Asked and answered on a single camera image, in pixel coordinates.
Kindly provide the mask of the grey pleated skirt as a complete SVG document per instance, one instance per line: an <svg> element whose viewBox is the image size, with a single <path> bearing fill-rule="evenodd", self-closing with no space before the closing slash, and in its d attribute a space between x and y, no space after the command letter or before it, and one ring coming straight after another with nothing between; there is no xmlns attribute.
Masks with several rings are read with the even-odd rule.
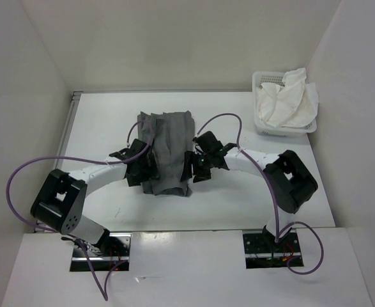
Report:
<svg viewBox="0 0 375 307"><path fill-rule="evenodd" d="M185 152L191 151L195 136L195 121L190 111L162 114L141 112L137 119L138 138L147 142L150 128L154 139L152 151L155 156L159 177L142 183L143 193L189 197L192 194L188 181L181 181Z"/></svg>

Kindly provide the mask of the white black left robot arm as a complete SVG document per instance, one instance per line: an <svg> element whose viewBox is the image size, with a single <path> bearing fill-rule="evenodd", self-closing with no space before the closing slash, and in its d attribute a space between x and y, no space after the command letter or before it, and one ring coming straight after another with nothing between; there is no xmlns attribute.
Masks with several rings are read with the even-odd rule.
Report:
<svg viewBox="0 0 375 307"><path fill-rule="evenodd" d="M108 229L82 214L86 197L120 180L132 187L157 178L151 145L135 139L130 147L111 153L101 164L71 172L52 170L31 207L31 215L61 235L84 241L93 254L104 255L115 241Z"/></svg>

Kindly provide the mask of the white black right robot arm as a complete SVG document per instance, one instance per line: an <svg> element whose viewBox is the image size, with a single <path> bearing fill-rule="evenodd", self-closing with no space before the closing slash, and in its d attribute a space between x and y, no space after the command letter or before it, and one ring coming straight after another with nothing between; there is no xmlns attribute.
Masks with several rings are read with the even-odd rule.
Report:
<svg viewBox="0 0 375 307"><path fill-rule="evenodd" d="M263 244L269 251L278 251L295 224L296 213L318 189L316 179L299 156L292 150L275 154L246 151L234 143L223 145L210 131L195 137L193 144L195 150L185 152L182 182L209 180L213 168L242 171L264 179L272 196L274 220L264 227Z"/></svg>

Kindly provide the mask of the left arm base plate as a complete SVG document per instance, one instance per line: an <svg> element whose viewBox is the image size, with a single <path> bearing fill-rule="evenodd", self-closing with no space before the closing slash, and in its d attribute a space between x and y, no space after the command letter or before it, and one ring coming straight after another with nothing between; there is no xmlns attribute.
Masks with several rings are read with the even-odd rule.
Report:
<svg viewBox="0 0 375 307"><path fill-rule="evenodd" d="M96 272L129 271L131 233L111 233L107 247L101 249L84 242L88 257ZM78 243L74 244L70 272L89 272L85 252Z"/></svg>

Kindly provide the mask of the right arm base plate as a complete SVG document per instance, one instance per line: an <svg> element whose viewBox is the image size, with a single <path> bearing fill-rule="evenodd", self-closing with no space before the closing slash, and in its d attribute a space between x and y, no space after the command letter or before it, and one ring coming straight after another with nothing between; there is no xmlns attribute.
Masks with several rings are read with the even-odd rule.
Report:
<svg viewBox="0 0 375 307"><path fill-rule="evenodd" d="M303 267L302 253L298 235L294 230L287 233L278 243L274 236L262 230L243 232L243 248L247 269L269 269L285 267Z"/></svg>

